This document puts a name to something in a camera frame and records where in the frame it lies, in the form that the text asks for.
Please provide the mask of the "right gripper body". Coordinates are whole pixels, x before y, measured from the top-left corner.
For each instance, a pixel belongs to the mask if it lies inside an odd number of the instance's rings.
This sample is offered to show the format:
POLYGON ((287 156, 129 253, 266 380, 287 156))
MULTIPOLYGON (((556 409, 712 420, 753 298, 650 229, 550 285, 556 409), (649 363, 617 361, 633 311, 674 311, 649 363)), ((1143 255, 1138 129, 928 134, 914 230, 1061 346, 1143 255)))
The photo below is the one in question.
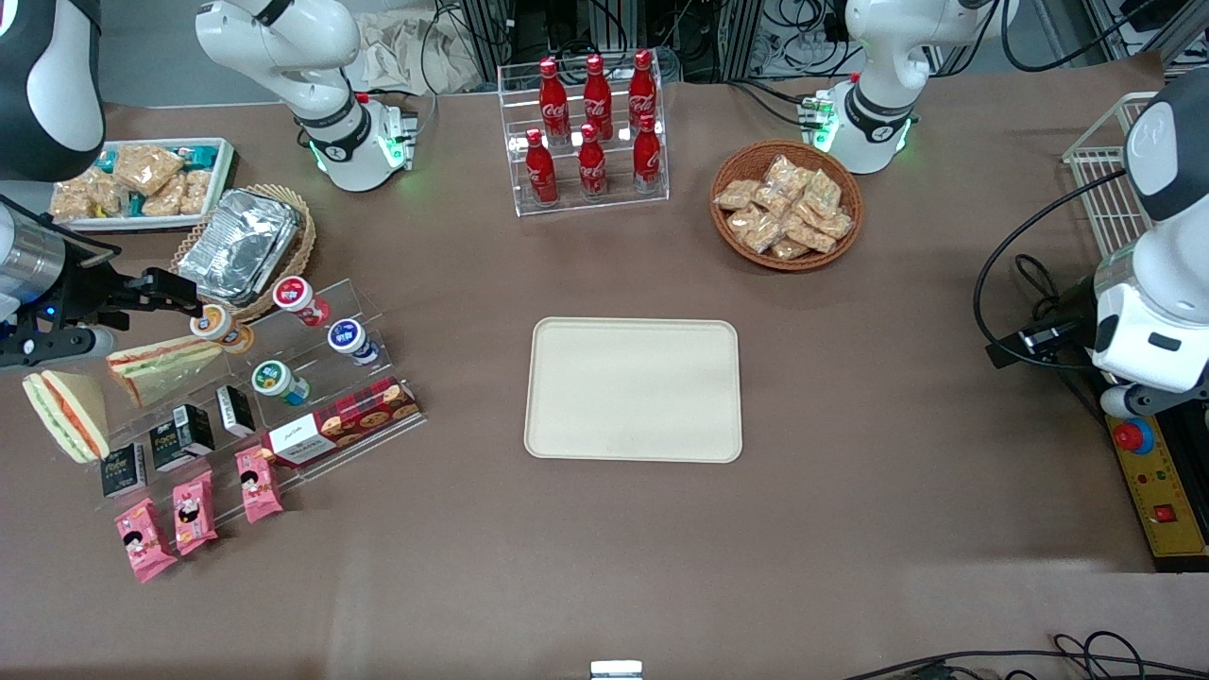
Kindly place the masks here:
POLYGON ((60 275, 48 292, 36 301, 36 318, 56 328, 99 323, 115 329, 128 328, 118 315, 141 311, 144 301, 127 284, 132 277, 120 273, 112 263, 91 263, 96 255, 79 244, 65 244, 60 275))

